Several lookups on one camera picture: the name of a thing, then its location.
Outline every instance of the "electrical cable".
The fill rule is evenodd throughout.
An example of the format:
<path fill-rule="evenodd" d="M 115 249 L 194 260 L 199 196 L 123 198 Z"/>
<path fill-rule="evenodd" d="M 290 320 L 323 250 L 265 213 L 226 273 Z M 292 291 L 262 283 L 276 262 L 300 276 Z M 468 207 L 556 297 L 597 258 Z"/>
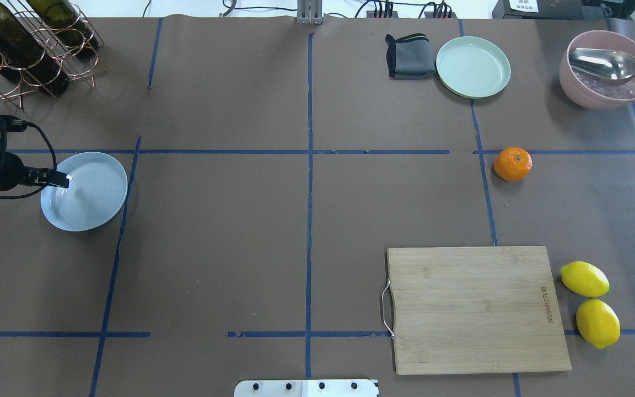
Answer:
<path fill-rule="evenodd" d="M 41 137 L 43 138 L 43 141 L 45 141 L 46 146 L 48 146 L 48 150 L 51 153 L 51 158 L 53 159 L 53 173 L 55 174 L 55 172 L 58 171 L 58 160 L 56 160 L 55 151 L 53 150 L 53 145 L 51 145 L 51 142 L 48 140 L 48 137 L 46 136 L 46 134 L 43 133 L 43 130 L 40 128 L 40 126 L 37 126 L 36 124 L 34 124 L 34 123 L 30 122 L 30 121 L 26 121 L 26 123 L 27 123 L 28 126 L 31 126 L 31 127 L 33 127 L 33 128 L 38 130 L 38 133 L 41 134 Z M 34 196 L 35 194 L 38 194 L 40 191 L 45 189 L 49 184 L 50 184 L 50 181 L 46 181 L 46 183 L 43 186 L 40 186 L 35 191 L 32 191 L 32 192 L 27 193 L 27 194 L 20 194 L 18 196 L 0 196 L 0 200 L 25 199 L 26 197 L 30 197 L 30 196 Z"/>
<path fill-rule="evenodd" d="M 374 2 L 374 15 L 376 15 L 376 3 L 379 3 L 379 5 L 381 5 L 381 2 L 379 2 L 378 0 L 367 0 L 366 2 L 362 3 L 361 7 L 359 7 L 359 10 L 357 10 L 357 12 L 355 13 L 354 17 L 358 17 L 359 13 L 363 10 L 364 7 L 366 7 L 366 5 L 368 3 Z"/>
<path fill-rule="evenodd" d="M 229 15 L 229 13 L 231 13 L 234 10 L 234 8 L 236 8 L 236 0 L 232 0 L 232 4 L 230 4 L 229 9 L 224 11 L 224 13 L 222 13 L 222 16 L 225 17 Z"/>
<path fill-rule="evenodd" d="M 225 0 L 222 0 L 222 5 L 231 8 L 225 3 Z M 284 7 L 234 7 L 234 10 L 284 10 L 284 11 L 297 11 L 297 8 L 284 8 Z"/>
<path fill-rule="evenodd" d="M 434 18 L 435 13 L 438 12 L 438 8 L 437 8 L 438 5 L 435 4 L 435 2 L 429 2 L 425 6 L 423 6 L 423 8 L 421 8 L 421 13 L 418 14 L 418 18 L 423 16 L 423 13 L 426 12 L 426 8 L 428 8 L 428 6 L 433 6 L 433 18 Z"/>
<path fill-rule="evenodd" d="M 148 3 L 146 3 L 146 7 L 143 8 L 143 14 L 141 14 L 141 18 L 143 18 L 144 16 L 146 16 L 146 10 L 148 10 L 148 7 L 151 5 L 151 0 L 148 0 Z"/>
<path fill-rule="evenodd" d="M 420 4 L 415 4 L 415 3 L 399 3 L 399 2 L 390 2 L 391 4 L 398 4 L 400 6 L 414 6 L 414 7 L 422 7 L 424 4 L 420 3 Z"/>

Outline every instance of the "metal post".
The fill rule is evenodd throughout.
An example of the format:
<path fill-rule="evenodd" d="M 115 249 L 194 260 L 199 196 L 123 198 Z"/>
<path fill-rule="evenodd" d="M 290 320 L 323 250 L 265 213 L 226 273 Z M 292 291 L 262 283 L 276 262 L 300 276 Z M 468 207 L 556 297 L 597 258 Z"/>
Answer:
<path fill-rule="evenodd" d="M 322 14 L 322 0 L 298 0 L 298 25 L 321 25 L 324 19 Z"/>

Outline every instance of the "orange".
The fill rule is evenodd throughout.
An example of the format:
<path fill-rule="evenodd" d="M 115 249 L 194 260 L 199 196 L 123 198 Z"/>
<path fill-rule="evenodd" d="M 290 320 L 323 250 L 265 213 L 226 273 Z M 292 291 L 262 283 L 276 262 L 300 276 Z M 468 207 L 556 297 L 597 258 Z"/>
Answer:
<path fill-rule="evenodd" d="M 520 181 L 531 171 L 531 155 L 521 148 L 505 148 L 494 160 L 494 171 L 504 181 Z"/>

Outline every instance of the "ice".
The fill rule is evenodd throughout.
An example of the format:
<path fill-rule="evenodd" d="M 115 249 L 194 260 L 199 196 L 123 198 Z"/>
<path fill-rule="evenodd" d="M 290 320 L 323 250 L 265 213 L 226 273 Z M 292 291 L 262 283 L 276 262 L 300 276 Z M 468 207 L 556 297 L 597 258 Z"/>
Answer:
<path fill-rule="evenodd" d="M 575 77 L 587 88 L 607 98 L 627 100 L 635 96 L 635 81 L 633 81 L 633 79 L 623 84 L 615 84 L 614 82 L 603 81 L 577 70 L 574 70 L 574 73 Z"/>

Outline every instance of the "light blue plate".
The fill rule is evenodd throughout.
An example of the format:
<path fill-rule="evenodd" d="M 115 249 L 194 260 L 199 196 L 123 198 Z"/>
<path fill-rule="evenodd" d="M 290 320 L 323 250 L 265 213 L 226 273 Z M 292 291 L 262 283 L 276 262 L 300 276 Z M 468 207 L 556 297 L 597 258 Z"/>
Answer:
<path fill-rule="evenodd" d="M 127 179 L 116 158 L 99 152 L 83 152 L 58 164 L 68 174 L 67 189 L 47 186 L 41 192 L 41 210 L 58 229 L 81 232 L 101 226 L 124 206 Z"/>
<path fill-rule="evenodd" d="M 511 78 L 509 58 L 494 43 L 480 37 L 446 42 L 435 60 L 438 75 L 453 93 L 479 99 L 503 90 Z"/>

